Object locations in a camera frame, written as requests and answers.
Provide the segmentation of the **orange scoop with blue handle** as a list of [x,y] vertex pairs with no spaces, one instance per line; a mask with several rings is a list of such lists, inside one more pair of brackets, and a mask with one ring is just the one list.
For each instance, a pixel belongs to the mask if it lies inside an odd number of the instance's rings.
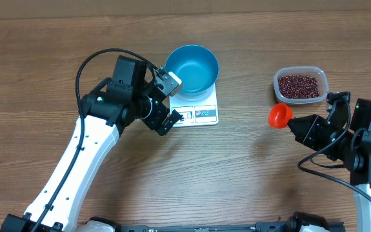
[[273,128],[285,128],[294,116],[292,109],[284,103],[276,104],[268,115],[268,124]]

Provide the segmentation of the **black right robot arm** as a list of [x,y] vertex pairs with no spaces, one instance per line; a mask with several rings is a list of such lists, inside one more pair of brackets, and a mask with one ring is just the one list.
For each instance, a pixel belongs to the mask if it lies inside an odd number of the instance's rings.
[[[297,167],[306,173],[331,180],[354,192],[358,231],[371,231],[371,101],[358,99],[355,108],[350,98],[330,93],[328,116],[313,114],[288,120],[295,140],[312,149]],[[314,157],[325,155],[334,161],[332,169],[345,168],[348,182],[303,166]]]

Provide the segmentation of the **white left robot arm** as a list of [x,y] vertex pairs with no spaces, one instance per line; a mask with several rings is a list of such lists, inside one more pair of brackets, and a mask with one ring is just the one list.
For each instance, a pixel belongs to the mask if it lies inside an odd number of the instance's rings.
[[77,225],[86,194],[127,126],[140,120],[163,136],[182,119],[163,104],[182,87],[164,67],[119,56],[113,75],[80,99],[72,138],[43,190],[23,215],[7,215],[1,231],[120,231],[119,224],[100,217]]

